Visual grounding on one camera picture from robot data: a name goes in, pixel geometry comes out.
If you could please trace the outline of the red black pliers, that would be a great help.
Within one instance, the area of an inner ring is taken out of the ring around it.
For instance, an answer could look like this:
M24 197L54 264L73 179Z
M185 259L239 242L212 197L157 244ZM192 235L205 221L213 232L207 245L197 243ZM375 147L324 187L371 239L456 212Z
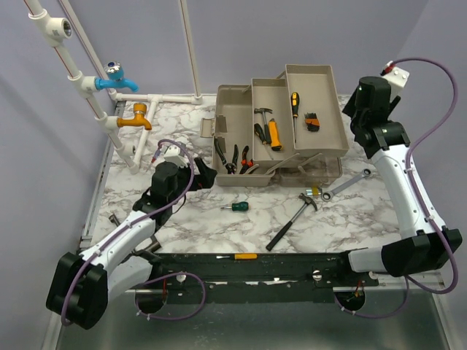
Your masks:
M245 174L247 173L250 169L252 171L255 170L255 164L252 159L248 160L247 159L247 154L249 152L250 148L248 145L246 145L243 150L242 150L242 161L241 161L241 169L240 169L240 174Z

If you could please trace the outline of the green stubby screwdriver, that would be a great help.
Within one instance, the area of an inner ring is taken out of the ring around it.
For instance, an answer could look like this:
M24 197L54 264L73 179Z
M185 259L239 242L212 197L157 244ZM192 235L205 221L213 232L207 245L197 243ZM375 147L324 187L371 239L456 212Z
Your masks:
M226 206L221 206L221 210L230 210L235 212L246 212L249 210L249 203L246 201L241 201L238 203L232 203Z

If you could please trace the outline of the orange hex key set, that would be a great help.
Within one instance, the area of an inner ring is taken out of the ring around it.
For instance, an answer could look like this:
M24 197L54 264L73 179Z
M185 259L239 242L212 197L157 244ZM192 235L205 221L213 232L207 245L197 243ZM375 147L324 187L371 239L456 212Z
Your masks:
M309 112L304 115L306 128L310 132L318 132L320 130L320 121L317 117L317 114L314 112Z

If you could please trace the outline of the yellow black screwdriver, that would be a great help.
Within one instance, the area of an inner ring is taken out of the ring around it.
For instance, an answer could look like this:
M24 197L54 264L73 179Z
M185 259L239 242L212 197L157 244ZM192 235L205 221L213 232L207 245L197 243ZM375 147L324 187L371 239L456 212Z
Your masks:
M292 92L290 96L291 109L293 115L293 132L294 132L294 141L296 141L296 123L298 119L298 110L300 104L300 96L297 92Z
M264 134L263 129L260 126L259 123L254 124L254 132L255 132L255 135L260 139L260 142L264 146L268 156L273 160L274 158L273 158L272 154L269 152L269 148L268 148L267 143L266 143L265 134Z

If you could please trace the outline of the beige translucent tool box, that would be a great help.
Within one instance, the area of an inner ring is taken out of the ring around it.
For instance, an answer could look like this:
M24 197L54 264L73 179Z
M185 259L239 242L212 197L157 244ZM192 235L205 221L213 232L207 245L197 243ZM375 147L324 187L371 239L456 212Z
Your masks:
M290 96L300 96L296 141ZM261 114L255 108L269 108L266 114L277 122L282 150L267 145L268 156L254 124L263 128ZM320 130L310 132L304 115L314 112ZM212 138L212 166L221 187L265 187L278 176L283 187L328 187L342 175L341 159L349 144L341 117L339 100L329 65L288 64L276 78L254 78L247 85L220 85L215 115L201 122L201 136ZM255 170L240 174L242 150L248 145L247 159Z

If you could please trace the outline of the small claw hammer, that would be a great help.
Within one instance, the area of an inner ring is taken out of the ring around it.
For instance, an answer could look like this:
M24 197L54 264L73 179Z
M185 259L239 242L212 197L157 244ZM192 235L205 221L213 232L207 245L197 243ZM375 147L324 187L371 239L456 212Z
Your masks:
M262 139L262 142L264 144L267 144L267 145L271 145L271 135L270 135L270 131L269 131L269 126L268 126L268 122L267 122L267 119L266 119L266 114L267 113L272 113L273 111L269 108L255 108L254 109L254 113L255 114L261 114L262 115L262 118L263 118L263 139Z

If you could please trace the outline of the black handle long hammer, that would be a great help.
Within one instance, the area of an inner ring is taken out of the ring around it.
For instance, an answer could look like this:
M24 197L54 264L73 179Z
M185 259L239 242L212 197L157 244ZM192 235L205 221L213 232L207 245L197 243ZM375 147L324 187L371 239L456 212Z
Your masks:
M292 216L292 218L280 229L280 231L272 238L272 240L266 245L266 250L271 252L272 249L278 244L282 237L288 232L293 223L298 219L298 217L305 211L308 206L312 206L314 210L317 210L317 204L312 197L301 193L298 197L303 201L301 208Z

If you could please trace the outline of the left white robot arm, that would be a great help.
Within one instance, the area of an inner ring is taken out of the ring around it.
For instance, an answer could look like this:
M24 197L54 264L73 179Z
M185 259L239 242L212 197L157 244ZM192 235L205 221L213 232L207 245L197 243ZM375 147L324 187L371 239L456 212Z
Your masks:
M173 214L173 206L188 192L212 188L216 170L196 157L185 166L159 163L150 187L135 202L127 218L106 238L85 251L67 252L58 261L46 307L60 315L64 326L92 328L110 300L109 279L141 242L153 236Z

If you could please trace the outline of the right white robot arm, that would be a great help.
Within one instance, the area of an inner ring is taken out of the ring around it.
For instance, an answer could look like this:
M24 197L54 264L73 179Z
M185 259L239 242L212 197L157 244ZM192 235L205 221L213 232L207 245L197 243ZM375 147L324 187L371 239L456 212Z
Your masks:
M354 140L382 177L393 203L401 240L380 248L347 252L348 261L336 266L337 280L346 286L363 272L407 276L440 269L462 242L460 231L449 229L433 209L412 157L402 124L389 119L399 97L391 96L383 77L362 77L343 113L351 118Z

